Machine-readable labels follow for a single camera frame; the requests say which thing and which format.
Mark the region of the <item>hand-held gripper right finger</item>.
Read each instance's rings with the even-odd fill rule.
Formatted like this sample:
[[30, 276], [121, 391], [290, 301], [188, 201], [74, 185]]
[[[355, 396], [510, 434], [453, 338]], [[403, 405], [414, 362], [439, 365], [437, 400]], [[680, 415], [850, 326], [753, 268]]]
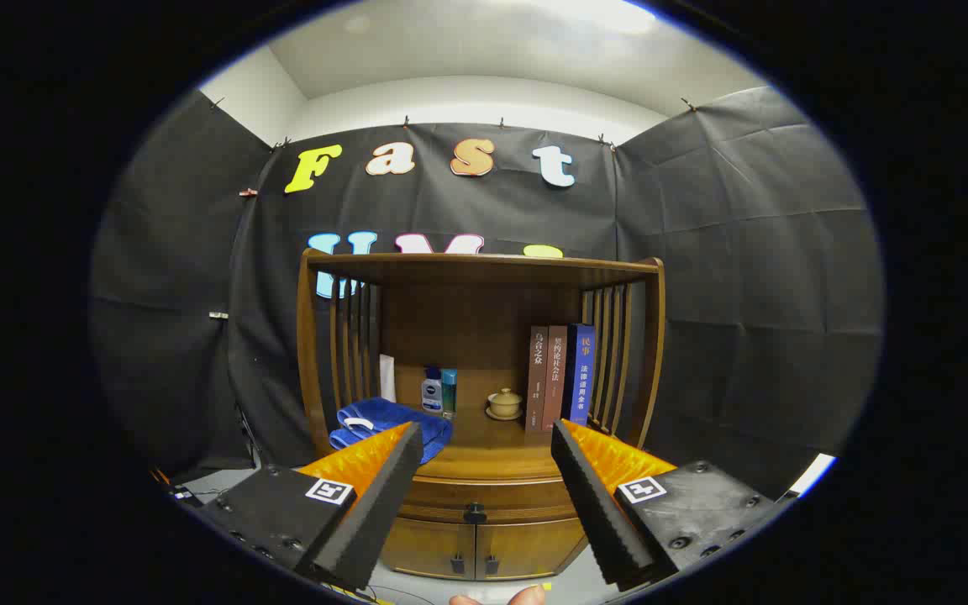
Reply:
[[787, 509], [712, 462], [673, 465], [564, 418], [550, 454], [604, 581], [622, 591], [703, 566]]

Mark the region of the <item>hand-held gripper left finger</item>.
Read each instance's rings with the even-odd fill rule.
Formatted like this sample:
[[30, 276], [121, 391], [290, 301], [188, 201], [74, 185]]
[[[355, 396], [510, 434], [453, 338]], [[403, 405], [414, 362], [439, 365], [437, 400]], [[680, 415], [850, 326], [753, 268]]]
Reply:
[[274, 566], [366, 588], [423, 456], [407, 422], [293, 470], [269, 465], [199, 508], [200, 519]]

